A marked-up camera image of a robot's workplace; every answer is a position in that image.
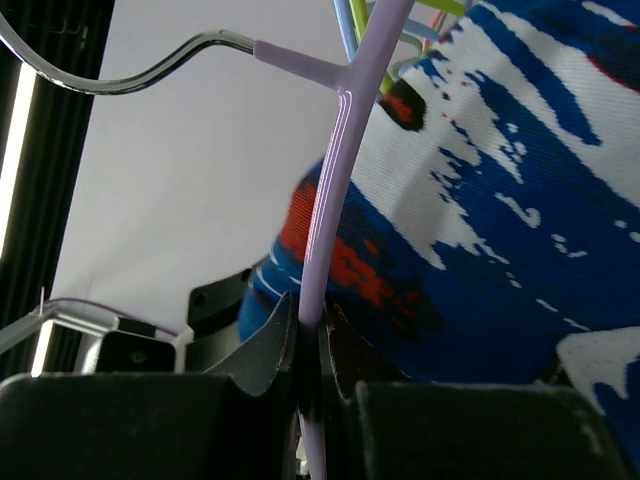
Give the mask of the blue white red trousers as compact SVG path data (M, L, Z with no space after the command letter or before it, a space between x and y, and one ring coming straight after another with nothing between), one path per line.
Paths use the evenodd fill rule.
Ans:
M327 290L426 384L558 383L639 466L639 5L480 1L373 107Z

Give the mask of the lime green hanger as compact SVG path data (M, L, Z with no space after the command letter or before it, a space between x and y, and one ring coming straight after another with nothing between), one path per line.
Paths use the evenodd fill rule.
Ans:
M390 67L391 67L391 64L393 63L393 62L391 62L391 57L393 56L395 45L397 43L399 43L400 34L401 33L407 33L407 32L404 32L403 29L404 29L405 21L408 18L412 19L410 17L410 13L409 13L411 11L411 9L412 9L412 6L411 6L412 1L402 1L402 6L406 7L409 12L408 13L400 13L400 16L397 16L396 14L392 14L389 17L389 20L390 20L390 25L389 26L382 26L383 17L385 16L385 13L382 12L382 11L375 12L377 3L379 3L380 6L383 6L382 1L379 1L379 2L374 1L374 2L375 2L375 7L373 8L373 11L369 14L369 19L368 19L368 23L367 23L367 26L366 26L366 30L365 30L364 35L363 35L363 37L362 37L362 39L361 39L361 41L359 43L359 46L358 46L356 54L359 52L359 48L365 43L365 35L368 34L369 32L372 32L371 37L376 37L377 35L380 35L381 39L390 40L391 41L391 46L388 47L388 52L385 54L386 61L389 63L389 65L387 67L387 70L383 74L382 81L381 81L381 84L380 84L380 87L379 87L379 94L382 95L382 94L386 93L390 89L390 87L393 85L393 83L396 80L398 80L399 77L400 77L399 76L398 78L394 78L390 73ZM440 38L436 42L431 43L422 52L421 57L419 59L417 59L413 64L406 65L402 69L401 73L403 73L409 66L414 65L418 60L424 58L426 56L427 52L429 51L429 49L434 47L443 38L443 35L445 33L444 27L445 27L445 23L446 23L447 20L457 20L459 17L464 15L471 8L471 6L473 5L473 1L455 1L455 2L461 4L465 8L465 11L464 12L458 11L457 14L448 14L447 16L443 15L442 18L440 19L440 21L438 22L438 25L437 25L437 30L440 33ZM428 7L433 9L435 11L435 14L436 14L436 9L434 7L431 7L431 6L428 6ZM432 20L431 20L430 23L420 22L418 20L415 20L415 21L418 21L420 23L423 23L425 25L430 26L432 21L433 21L433 18L435 16L435 14L433 15Z

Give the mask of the lilac hanger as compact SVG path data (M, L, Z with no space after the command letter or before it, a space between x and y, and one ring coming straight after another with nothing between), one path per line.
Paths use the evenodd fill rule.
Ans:
M382 1L375 12L385 13L382 26L392 14L408 13L402 1ZM339 108L319 177L304 251L301 289L297 299L298 333L294 357L296 434L305 443L309 473L314 479L327 476L325 420L322 409L319 330L324 314L326 282L340 215L351 172L388 62L390 40L365 35L355 59L337 65L268 42L225 30L200 33L187 40L151 68L129 78L93 80L70 74L35 52L8 24L1 39L24 64L49 82L88 95L124 95L144 90L179 69L200 51L224 46L252 55L259 61L326 86L337 93Z

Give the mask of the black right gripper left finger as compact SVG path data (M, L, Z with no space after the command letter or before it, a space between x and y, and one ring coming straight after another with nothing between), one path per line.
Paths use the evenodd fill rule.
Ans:
M16 376L1 386L5 479L291 479L297 299L201 373Z

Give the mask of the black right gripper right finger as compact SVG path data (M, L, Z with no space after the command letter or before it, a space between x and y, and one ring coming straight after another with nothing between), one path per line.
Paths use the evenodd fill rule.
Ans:
M423 384L333 302L320 329L331 479L630 479L601 416L559 386Z

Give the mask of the light blue hanger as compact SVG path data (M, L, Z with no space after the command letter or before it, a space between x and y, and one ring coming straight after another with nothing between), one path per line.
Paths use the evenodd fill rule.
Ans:
M404 32L422 41L422 52L440 38L437 25L443 15L464 12L465 8L455 1L421 1L421 4L434 7L436 14L430 26L408 18ZM369 14L375 7L374 1L333 0L336 20L340 30L343 47L348 61L356 55L359 43L364 35Z

